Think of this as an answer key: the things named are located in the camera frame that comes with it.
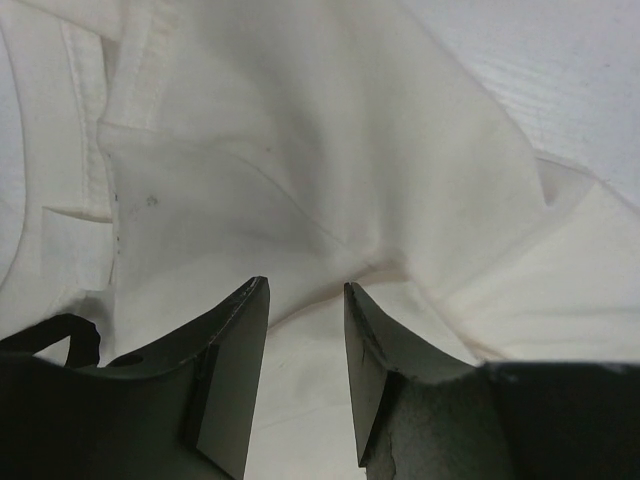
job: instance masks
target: white surface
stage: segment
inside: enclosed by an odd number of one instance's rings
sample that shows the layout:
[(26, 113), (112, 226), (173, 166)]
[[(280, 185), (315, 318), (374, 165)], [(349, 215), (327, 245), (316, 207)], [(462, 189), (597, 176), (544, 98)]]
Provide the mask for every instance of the white surface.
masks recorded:
[(64, 365), (69, 357), (70, 345), (71, 337), (66, 337), (53, 345), (49, 345), (44, 350), (35, 353), (34, 357), (44, 358), (57, 365)]
[(118, 196), (116, 351), (269, 277), (247, 478), (363, 475), (339, 298), (371, 272), (374, 299), (454, 355), (445, 326), (483, 358), (640, 359), (636, 213), (536, 160), (396, 7), (129, 9), (99, 129)]
[(640, 205), (640, 2), (403, 1), (534, 148)]
[(104, 290), (113, 265), (113, 224), (42, 211), (42, 275), (53, 284)]
[(22, 0), (109, 40), (120, 40), (129, 0)]
[(18, 92), (0, 31), (0, 286), (18, 251), (26, 197)]

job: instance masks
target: black strap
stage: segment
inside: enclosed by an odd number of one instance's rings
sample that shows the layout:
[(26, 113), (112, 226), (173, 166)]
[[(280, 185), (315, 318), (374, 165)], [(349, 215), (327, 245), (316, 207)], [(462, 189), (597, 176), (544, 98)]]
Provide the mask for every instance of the black strap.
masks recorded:
[(100, 361), (100, 334), (96, 326), (76, 315), (56, 315), (0, 340), (0, 350), (33, 355), (60, 340), (71, 337), (65, 367), (80, 368)]

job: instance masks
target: black plastic part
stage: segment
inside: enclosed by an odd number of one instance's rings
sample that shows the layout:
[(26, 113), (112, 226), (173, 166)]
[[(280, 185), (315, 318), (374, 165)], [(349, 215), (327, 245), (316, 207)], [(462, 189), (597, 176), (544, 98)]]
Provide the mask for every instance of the black plastic part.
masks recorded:
[[(266, 279), (252, 279), (105, 368), (78, 317), (0, 341), (0, 478), (241, 479), (268, 309)], [(80, 368), (32, 356), (68, 335)]]
[(345, 287), (358, 461), (371, 480), (638, 479), (640, 368), (467, 365)]

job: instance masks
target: hole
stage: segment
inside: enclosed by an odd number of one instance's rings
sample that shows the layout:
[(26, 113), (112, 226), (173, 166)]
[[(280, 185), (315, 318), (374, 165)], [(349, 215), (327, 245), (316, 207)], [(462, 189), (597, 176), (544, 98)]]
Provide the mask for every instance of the hole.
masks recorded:
[(64, 366), (69, 356), (69, 346), (71, 345), (71, 337), (66, 337), (59, 342), (49, 345), (44, 350), (34, 353), (35, 357), (42, 358), (56, 365)]
[(136, 355), (132, 353), (130, 355), (125, 355), (124, 357), (116, 358), (113, 362), (111, 362), (108, 367), (130, 367), (131, 365), (137, 365), (144, 360), (140, 355)]

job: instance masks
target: white cloth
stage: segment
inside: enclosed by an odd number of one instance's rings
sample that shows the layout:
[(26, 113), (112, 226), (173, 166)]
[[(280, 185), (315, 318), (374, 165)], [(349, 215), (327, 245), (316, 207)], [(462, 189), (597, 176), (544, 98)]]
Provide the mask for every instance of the white cloth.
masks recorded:
[[(4, 337), (59, 311), (75, 311), (85, 296), (78, 285), (43, 275), (43, 209), (105, 222), (111, 221), (111, 211), (96, 143), (106, 101), (100, 37), (10, 0), (0, 1), (0, 28), (18, 94), (26, 167), (24, 225), (0, 287)], [(0, 219), (0, 228), (5, 220)], [(75, 258), (72, 248), (68, 259)]]
[(107, 289), (113, 264), (111, 222), (44, 209), (42, 276), (81, 290)]
[(18, 251), (25, 217), (24, 148), (18, 93), (0, 35), (0, 285)]
[[(348, 280), (469, 362), (640, 359), (638, 212), (588, 173), (536, 160), (393, 0), (140, 0), (113, 12), (124, 18), (110, 20), (122, 30), (97, 131), (116, 239), (113, 354), (268, 276), (246, 478), (364, 478)], [(0, 311), (14, 308), (1, 295)]]

